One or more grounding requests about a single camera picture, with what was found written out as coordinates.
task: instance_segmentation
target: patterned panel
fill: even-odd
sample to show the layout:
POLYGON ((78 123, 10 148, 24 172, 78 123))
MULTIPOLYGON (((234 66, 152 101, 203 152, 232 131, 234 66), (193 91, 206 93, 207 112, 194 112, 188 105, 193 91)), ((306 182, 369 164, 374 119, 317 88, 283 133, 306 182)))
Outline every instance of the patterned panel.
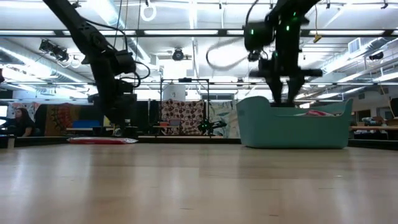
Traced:
MULTIPOLYGON (((180 119, 182 134, 201 135, 198 126, 203 121, 204 101, 182 102, 167 100, 162 102, 162 121, 180 119)), ((173 128, 168 134, 178 135, 177 128, 173 128)))
POLYGON ((32 121, 35 121, 35 113, 40 103, 11 103, 7 109, 7 117, 15 118, 15 110, 18 108, 26 108, 32 121))
POLYGON ((215 135, 221 134, 224 138, 240 138, 236 103, 236 101, 210 103, 210 121, 223 121, 227 124, 226 127, 215 129, 215 135))

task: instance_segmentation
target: wooden floor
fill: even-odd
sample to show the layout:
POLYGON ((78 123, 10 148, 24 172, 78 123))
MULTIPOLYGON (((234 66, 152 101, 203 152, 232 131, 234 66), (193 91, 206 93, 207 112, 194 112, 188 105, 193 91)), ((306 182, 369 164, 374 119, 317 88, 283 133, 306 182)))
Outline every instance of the wooden floor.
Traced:
POLYGON ((0 223, 397 222, 395 151, 187 144, 0 151, 0 223))

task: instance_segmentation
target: air vent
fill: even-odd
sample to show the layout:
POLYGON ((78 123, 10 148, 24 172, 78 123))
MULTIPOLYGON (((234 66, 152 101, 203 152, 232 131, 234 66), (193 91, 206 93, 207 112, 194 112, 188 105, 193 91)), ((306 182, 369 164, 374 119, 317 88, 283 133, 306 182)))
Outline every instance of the air vent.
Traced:
MULTIPOLYGON (((207 94, 202 94, 201 98, 203 100, 207 100, 207 94)), ((209 99, 210 100, 233 100, 234 95, 233 94, 209 94, 209 99)))
POLYGON ((363 100, 365 99, 365 93, 361 93, 358 95, 358 99, 363 100))
POLYGON ((348 52, 350 54, 359 51, 360 48, 361 48, 361 39, 360 38, 357 38, 357 39, 351 41, 350 43, 348 43, 348 52))
POLYGON ((382 89, 380 88, 379 93, 380 95, 388 94, 389 93, 388 87, 382 87, 382 89))

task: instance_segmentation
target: wall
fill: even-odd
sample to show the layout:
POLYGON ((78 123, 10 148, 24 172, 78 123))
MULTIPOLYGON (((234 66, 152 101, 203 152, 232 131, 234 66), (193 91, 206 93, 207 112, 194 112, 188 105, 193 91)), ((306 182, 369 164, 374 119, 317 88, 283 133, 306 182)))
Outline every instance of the wall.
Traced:
POLYGON ((388 107, 389 98, 398 97, 398 87, 389 87, 389 93, 381 95, 378 91, 366 91, 365 99, 360 100, 358 95, 353 97, 353 111, 371 110, 371 116, 377 116, 377 108, 388 107))

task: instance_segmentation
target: person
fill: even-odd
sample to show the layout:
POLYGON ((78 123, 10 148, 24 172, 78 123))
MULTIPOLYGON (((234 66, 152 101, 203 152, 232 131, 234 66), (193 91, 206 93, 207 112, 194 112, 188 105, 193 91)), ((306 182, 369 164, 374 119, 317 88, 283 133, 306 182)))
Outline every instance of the person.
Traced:
POLYGON ((7 121, 0 125, 1 128, 8 128, 7 131, 2 130, 1 134, 14 134, 17 137, 32 136, 35 130, 35 123, 29 116, 27 109, 18 108, 15 110, 15 118, 7 119, 7 121))

